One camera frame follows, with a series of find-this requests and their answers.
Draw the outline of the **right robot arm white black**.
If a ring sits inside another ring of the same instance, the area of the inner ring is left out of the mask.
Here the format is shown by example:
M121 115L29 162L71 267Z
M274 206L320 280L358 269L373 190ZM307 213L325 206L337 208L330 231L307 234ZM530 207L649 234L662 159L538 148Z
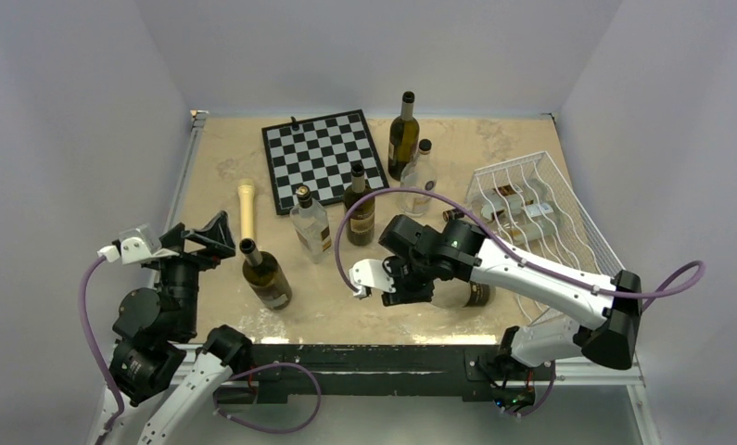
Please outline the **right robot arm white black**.
M604 322L607 296L571 286L506 257L493 242L479 253L488 263L478 276L492 286L484 307L466 308L469 287L459 280L436 283L431 303L386 307L380 291L357 299L344 285L333 253L314 263L288 218L259 223L259 247L279 261L293 297L282 310L260 302L242 274L242 256L225 260L199 279L196 343L227 324L258 344L292 345L496 345L508 327L523 324L523 311L549 307L588 328Z

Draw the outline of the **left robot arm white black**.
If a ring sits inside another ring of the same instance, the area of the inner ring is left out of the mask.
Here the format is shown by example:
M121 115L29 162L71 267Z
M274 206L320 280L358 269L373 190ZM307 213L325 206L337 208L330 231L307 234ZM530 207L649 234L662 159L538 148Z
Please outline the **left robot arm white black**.
M118 339L109 362L96 347L86 315L86 289L95 265L80 282L80 321L107 385L91 443L121 444L137 433L138 444L163 444L221 383L248 373L251 340L222 325L195 351L183 382L170 388L187 355L181 347L197 334L199 275L235 254L224 211L200 229L179 222L161 236L142 224L98 251L97 264L138 264L159 275L153 286L134 289L121 300L112 326Z

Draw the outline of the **green wine bottle white label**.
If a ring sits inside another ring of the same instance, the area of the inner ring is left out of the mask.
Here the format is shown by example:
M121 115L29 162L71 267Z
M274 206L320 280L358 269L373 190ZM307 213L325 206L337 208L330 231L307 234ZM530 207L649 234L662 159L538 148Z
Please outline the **green wine bottle white label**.
M413 115L414 103L414 92L404 92L400 115L390 125L388 173L396 181L400 180L402 171L412 161L418 145L420 125Z

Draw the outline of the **dark wine bottle silver neck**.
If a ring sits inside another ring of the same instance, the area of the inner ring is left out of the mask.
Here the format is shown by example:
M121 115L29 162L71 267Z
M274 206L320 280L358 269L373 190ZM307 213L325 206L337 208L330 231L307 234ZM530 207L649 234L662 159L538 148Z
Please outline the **dark wine bottle silver neck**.
M242 274L261 303L269 310L284 309L293 298L293 292L274 255L259 250L251 238L239 242L243 255Z

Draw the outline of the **clear square liquor bottle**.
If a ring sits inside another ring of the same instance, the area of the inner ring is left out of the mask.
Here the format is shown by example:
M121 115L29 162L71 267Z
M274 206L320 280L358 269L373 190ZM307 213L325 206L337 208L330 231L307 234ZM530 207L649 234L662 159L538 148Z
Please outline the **clear square liquor bottle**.
M330 253L332 238L327 211L306 185L295 190L296 204L289 212L303 250L313 263L320 263Z

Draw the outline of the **clear round bottle blue emblem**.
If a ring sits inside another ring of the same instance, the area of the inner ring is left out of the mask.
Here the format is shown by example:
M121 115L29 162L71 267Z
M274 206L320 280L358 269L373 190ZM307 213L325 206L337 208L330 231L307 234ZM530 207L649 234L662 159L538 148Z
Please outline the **clear round bottle blue emblem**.
M419 142L417 153L401 174L400 186L402 188L426 191L435 189L438 174L430 158L432 146L429 139L422 139ZM428 195L402 193L399 198L401 211L413 217L424 215L429 210L430 203L431 197Z

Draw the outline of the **clear bottle no cap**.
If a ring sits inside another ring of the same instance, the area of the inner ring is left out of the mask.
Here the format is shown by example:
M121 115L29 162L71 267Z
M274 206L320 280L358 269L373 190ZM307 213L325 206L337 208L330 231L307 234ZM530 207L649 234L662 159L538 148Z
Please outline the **clear bottle no cap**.
M447 310L482 308L492 299L493 287L459 280L436 281L431 304Z

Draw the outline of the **clear bottle gold black cap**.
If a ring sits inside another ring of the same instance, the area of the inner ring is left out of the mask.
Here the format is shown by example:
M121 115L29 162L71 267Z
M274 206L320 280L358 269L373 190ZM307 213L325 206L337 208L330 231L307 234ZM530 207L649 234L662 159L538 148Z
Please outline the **clear bottle gold black cap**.
M522 214L532 219L551 210L548 204L540 204L523 189L510 185L477 191L467 196L466 203L485 223L519 223Z

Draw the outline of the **dark wine bottle brown label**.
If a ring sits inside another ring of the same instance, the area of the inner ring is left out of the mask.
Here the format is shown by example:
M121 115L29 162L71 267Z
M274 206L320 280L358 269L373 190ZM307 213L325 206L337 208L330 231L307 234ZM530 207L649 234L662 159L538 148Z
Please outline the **dark wine bottle brown label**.
M359 161L351 164L350 184L345 189L343 204L346 210L354 208L346 229L349 242L358 247L368 246L375 234L375 200L366 199L362 204L356 202L372 192L365 177L365 168Z

